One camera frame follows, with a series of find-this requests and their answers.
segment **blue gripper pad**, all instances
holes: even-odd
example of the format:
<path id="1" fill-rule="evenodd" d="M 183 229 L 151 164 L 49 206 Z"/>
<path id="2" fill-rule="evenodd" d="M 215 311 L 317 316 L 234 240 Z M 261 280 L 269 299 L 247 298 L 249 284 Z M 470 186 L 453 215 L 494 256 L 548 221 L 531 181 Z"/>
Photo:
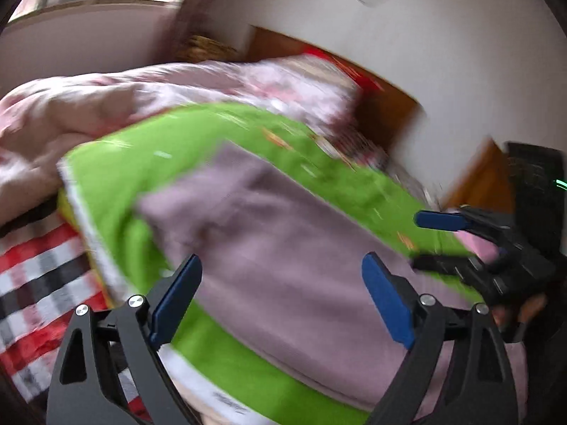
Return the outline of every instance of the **blue gripper pad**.
<path id="1" fill-rule="evenodd" d="M 450 212 L 419 211 L 413 220 L 418 227 L 448 232 L 457 232 L 468 227 L 467 219 L 461 214 Z"/>
<path id="2" fill-rule="evenodd" d="M 201 260 L 194 255 L 182 266 L 174 282 L 152 312 L 150 344 L 156 351 L 174 337 L 202 278 Z"/>
<path id="3" fill-rule="evenodd" d="M 371 254 L 362 260 L 362 279 L 393 340 L 410 349 L 416 340 L 411 310 Z"/>

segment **metal bolt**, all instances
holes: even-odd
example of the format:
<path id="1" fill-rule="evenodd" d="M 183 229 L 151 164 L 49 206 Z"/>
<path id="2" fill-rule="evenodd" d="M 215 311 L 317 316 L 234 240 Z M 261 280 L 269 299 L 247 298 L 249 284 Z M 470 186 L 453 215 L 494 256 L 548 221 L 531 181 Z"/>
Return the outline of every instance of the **metal bolt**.
<path id="1" fill-rule="evenodd" d="M 137 308 L 144 303 L 144 296 L 132 296 L 128 300 L 128 305 L 132 308 Z"/>
<path id="2" fill-rule="evenodd" d="M 83 316 L 85 313 L 88 313 L 88 312 L 89 312 L 89 306 L 85 305 L 85 304 L 79 305 L 77 307 L 77 309 L 75 310 L 75 313 L 78 316 Z"/>
<path id="3" fill-rule="evenodd" d="M 486 304 L 476 304 L 476 311 L 481 315 L 488 315 L 488 312 L 490 310 L 488 309 L 488 305 Z"/>
<path id="4" fill-rule="evenodd" d="M 433 297 L 432 295 L 423 294 L 422 296 L 420 296 L 420 302 L 425 306 L 433 306 L 435 305 L 435 302 L 437 302 L 437 300 L 435 300 L 435 297 Z"/>

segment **green blanket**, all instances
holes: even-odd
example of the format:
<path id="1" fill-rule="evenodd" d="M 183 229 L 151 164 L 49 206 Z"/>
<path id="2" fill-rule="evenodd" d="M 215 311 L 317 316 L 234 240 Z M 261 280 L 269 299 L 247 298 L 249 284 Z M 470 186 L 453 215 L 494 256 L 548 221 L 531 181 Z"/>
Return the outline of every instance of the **green blanket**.
<path id="1" fill-rule="evenodd" d="M 451 233 L 415 226 L 413 215 L 423 207 L 400 186 L 382 173 L 330 158 L 303 124 L 242 104 L 201 104 L 80 146 L 62 161 L 69 197 L 103 276 L 110 277 L 114 267 L 145 293 L 169 268 L 133 205 L 141 193 L 170 184 L 206 160 L 223 139 L 270 161 L 403 254 L 408 247 L 466 253 Z M 480 300 L 456 280 L 445 281 L 471 301 Z M 117 285 L 110 278 L 107 284 L 111 291 Z M 272 421 L 267 423 L 359 425 L 367 417 L 266 362 L 195 302 L 172 346 L 223 392 Z"/>

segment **wall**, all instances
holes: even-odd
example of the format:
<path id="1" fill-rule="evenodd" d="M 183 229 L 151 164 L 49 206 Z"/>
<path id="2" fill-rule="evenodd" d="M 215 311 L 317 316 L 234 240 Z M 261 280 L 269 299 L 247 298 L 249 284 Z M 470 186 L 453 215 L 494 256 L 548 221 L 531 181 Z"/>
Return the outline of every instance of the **wall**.
<path id="1" fill-rule="evenodd" d="M 223 0 L 213 19 L 236 47 L 260 25 L 415 97 L 423 116 L 396 157 L 438 195 L 488 134 L 567 151 L 567 38 L 543 0 Z"/>
<path id="2" fill-rule="evenodd" d="M 150 4 L 85 5 L 16 21 L 0 36 L 0 97 L 37 78 L 148 65 L 162 22 L 174 10 Z"/>

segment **purple garment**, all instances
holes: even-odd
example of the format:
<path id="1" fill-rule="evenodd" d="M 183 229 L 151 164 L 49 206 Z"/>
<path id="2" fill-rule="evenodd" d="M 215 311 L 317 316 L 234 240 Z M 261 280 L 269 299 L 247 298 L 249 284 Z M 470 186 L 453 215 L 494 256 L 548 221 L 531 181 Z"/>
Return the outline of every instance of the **purple garment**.
<path id="1" fill-rule="evenodd" d="M 220 326 L 275 366 L 339 401 L 371 410 L 405 356 L 362 281 L 376 251 L 419 294 L 470 308 L 408 260 L 270 163 L 224 144 L 211 162 L 144 196 L 138 212 L 172 265 L 203 263 L 198 302 Z M 432 411 L 449 365 L 445 343 L 419 416 Z M 511 347 L 512 368 L 524 369 Z"/>

